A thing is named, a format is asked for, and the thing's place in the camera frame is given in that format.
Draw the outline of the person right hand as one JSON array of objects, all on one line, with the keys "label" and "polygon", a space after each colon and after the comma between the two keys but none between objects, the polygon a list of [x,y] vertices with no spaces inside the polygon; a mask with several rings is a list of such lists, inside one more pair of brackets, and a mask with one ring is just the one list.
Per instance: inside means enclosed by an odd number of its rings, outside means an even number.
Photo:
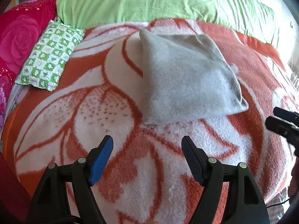
[{"label": "person right hand", "polygon": [[295,196],[298,192],[299,185],[299,157],[296,157],[295,165],[291,171],[292,179],[288,186],[288,196]]}]

